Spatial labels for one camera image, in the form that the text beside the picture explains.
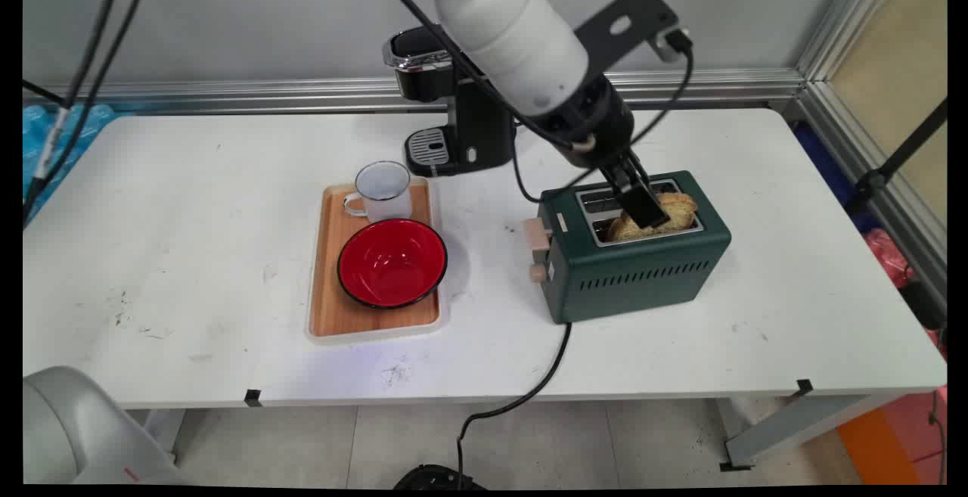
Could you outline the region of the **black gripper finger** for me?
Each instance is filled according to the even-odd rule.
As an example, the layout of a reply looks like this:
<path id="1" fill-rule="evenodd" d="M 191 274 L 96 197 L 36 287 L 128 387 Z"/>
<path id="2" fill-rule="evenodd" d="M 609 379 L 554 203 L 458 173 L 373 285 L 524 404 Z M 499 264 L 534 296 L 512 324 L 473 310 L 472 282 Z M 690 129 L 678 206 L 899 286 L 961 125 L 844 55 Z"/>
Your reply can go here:
<path id="1" fill-rule="evenodd" d="M 628 160 L 636 169 L 636 189 L 634 203 L 631 210 L 626 210 L 630 218 L 639 228 L 659 228 L 670 221 L 668 213 L 663 209 L 656 194 L 651 191 L 650 177 L 644 171 L 642 163 L 633 151 L 625 152 Z"/>
<path id="2" fill-rule="evenodd" d="M 631 210 L 636 189 L 636 169 L 628 160 L 612 160 L 601 167 L 616 202 L 622 210 Z"/>

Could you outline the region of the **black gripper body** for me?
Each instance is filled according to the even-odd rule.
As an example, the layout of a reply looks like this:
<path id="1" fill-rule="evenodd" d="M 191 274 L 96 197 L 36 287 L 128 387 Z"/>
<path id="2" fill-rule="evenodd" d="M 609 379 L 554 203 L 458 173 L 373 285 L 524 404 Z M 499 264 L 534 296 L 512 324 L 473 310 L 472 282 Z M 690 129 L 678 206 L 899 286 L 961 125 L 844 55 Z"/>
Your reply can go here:
<path id="1" fill-rule="evenodd" d="M 560 149 L 573 166 L 599 167 L 631 141 L 634 117 L 608 77 L 598 74 L 556 110 L 543 115 L 541 129 L 553 138 L 585 146 L 588 151 Z"/>

